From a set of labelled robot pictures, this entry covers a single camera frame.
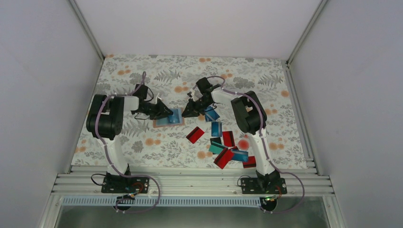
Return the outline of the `tan leather card holder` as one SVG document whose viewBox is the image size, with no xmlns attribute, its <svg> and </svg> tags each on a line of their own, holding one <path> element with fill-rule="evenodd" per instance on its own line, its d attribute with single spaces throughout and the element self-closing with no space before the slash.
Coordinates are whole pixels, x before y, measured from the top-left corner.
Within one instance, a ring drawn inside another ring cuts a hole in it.
<svg viewBox="0 0 403 228">
<path fill-rule="evenodd" d="M 172 115 L 159 120 L 153 120 L 153 128 L 169 127 L 169 126 L 180 126 L 184 125 L 185 121 L 182 117 L 182 108 L 172 108 Z"/>
</svg>

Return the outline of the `light blue card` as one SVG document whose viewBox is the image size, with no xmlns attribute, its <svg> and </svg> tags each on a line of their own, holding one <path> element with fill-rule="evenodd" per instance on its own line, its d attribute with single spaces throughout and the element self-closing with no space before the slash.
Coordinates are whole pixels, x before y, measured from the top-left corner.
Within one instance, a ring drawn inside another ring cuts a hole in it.
<svg viewBox="0 0 403 228">
<path fill-rule="evenodd" d="M 231 150 L 231 152 L 233 153 L 233 161 L 247 162 L 249 160 L 249 153 L 247 151 Z"/>
</svg>

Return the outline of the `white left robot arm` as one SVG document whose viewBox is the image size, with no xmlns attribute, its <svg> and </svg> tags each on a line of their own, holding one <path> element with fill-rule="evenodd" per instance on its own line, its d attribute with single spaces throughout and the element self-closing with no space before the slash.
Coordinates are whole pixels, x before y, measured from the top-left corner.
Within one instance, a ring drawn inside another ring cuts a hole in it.
<svg viewBox="0 0 403 228">
<path fill-rule="evenodd" d="M 173 112 L 158 97 L 148 99 L 150 89 L 144 84 L 136 84 L 128 95 L 103 95 L 93 97 L 86 120 L 86 129 L 103 146 L 109 163 L 107 176 L 116 176 L 113 186 L 120 192 L 132 187 L 130 166 L 124 157 L 120 142 L 124 113 L 144 114 L 149 120 L 159 120 Z"/>
</svg>

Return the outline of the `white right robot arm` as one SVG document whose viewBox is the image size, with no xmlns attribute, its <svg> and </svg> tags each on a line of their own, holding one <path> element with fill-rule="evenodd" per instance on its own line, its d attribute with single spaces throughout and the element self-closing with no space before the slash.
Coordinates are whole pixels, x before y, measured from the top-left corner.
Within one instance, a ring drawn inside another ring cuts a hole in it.
<svg viewBox="0 0 403 228">
<path fill-rule="evenodd" d="M 204 114 L 208 107 L 215 104 L 232 108 L 236 124 L 248 136 L 255 156 L 258 189 L 262 193 L 270 193 L 280 173 L 270 159 L 266 135 L 267 115 L 255 92 L 233 92 L 225 89 L 224 84 L 212 85 L 207 77 L 203 77 L 187 95 L 188 103 L 182 113 L 184 118 Z"/>
</svg>

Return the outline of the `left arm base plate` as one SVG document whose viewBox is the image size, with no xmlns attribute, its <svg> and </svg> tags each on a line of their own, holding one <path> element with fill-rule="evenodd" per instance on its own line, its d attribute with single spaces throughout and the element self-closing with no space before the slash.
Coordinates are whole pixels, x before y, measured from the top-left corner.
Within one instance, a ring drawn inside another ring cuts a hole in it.
<svg viewBox="0 0 403 228">
<path fill-rule="evenodd" d="M 104 177 L 102 193 L 147 193 L 150 179 L 148 177 L 125 178 L 112 175 Z"/>
</svg>

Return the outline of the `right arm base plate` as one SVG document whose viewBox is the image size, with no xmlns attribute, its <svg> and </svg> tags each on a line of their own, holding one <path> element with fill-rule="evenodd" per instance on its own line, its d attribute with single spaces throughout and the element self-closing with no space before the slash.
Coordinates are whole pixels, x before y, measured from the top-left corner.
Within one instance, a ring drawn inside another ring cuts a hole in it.
<svg viewBox="0 0 403 228">
<path fill-rule="evenodd" d="M 243 177 L 239 183 L 243 194 L 287 194 L 287 185 L 284 178 L 277 179 L 268 184 L 260 183 L 258 178 Z"/>
</svg>

